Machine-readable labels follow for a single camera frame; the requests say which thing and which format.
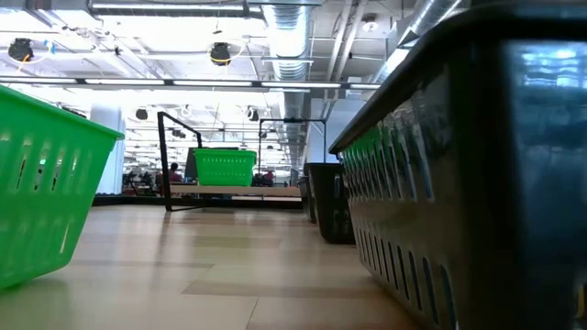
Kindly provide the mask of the green plastic basket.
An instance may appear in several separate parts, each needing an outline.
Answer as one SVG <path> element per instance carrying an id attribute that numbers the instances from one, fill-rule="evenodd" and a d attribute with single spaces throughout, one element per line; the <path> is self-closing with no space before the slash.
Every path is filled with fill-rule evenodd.
<path id="1" fill-rule="evenodd" d="M 0 85 L 0 290 L 70 262 L 123 137 Z"/>
<path id="2" fill-rule="evenodd" d="M 202 186 L 249 187 L 257 154 L 252 150 L 196 148 L 197 180 Z"/>

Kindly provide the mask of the wooden shelf black metal legs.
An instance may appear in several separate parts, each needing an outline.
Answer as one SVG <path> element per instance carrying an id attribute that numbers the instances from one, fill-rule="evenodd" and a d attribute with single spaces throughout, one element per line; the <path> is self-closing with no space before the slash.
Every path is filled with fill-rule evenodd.
<path id="1" fill-rule="evenodd" d="M 173 123 L 178 124 L 181 128 L 192 132 L 196 136 L 197 148 L 203 147 L 202 134 L 169 115 L 164 111 L 157 113 L 158 122 L 158 134 L 161 152 L 161 166 L 162 166 L 162 187 L 163 187 L 163 200 L 165 210 L 167 212 L 174 212 L 172 207 L 172 193 L 204 193 L 204 194 L 231 194 L 231 195 L 254 195 L 254 196 L 270 196 L 270 197 L 283 197 L 283 198 L 300 198 L 301 192 L 297 187 L 239 187 L 239 186 L 200 186 L 193 183 L 171 183 L 169 180 L 170 165 L 168 164 L 167 154 L 167 138 L 166 138 L 166 127 L 164 120 L 168 118 Z"/>

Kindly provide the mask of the ceiling light strip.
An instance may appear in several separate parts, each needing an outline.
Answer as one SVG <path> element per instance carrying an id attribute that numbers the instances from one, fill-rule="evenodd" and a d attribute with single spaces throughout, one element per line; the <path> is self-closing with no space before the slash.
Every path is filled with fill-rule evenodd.
<path id="1" fill-rule="evenodd" d="M 83 86 L 118 86 L 131 89 L 190 87 L 190 88 L 240 88 L 240 89 L 283 89 L 283 90 L 358 90 L 374 91 L 377 83 L 359 82 L 298 82 L 298 81 L 234 81 L 234 80 L 174 80 L 174 79 L 127 79 L 127 78 L 62 78 L 62 77 L 19 77 L 0 76 L 0 83 L 46 84 L 46 85 L 83 85 Z"/>

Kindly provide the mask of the silver ventilation duct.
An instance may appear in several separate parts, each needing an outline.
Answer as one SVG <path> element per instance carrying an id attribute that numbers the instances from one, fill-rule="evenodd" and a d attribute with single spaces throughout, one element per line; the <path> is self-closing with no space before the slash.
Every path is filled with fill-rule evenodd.
<path id="1" fill-rule="evenodd" d="M 310 50 L 311 18 L 313 7 L 309 5 L 263 5 L 263 14 L 268 24 L 268 41 L 273 58 L 274 79 L 279 82 L 301 82 L 307 78 L 309 63 L 303 62 Z M 283 117 L 307 118 L 307 95 L 300 92 L 283 93 Z M 303 167 L 306 126 L 285 124 L 285 136 L 292 169 Z"/>
<path id="2" fill-rule="evenodd" d="M 417 41 L 442 20 L 468 9 L 470 0 L 418 0 L 411 15 L 393 22 L 385 40 L 385 57 L 371 83 L 381 84 L 407 57 Z"/>

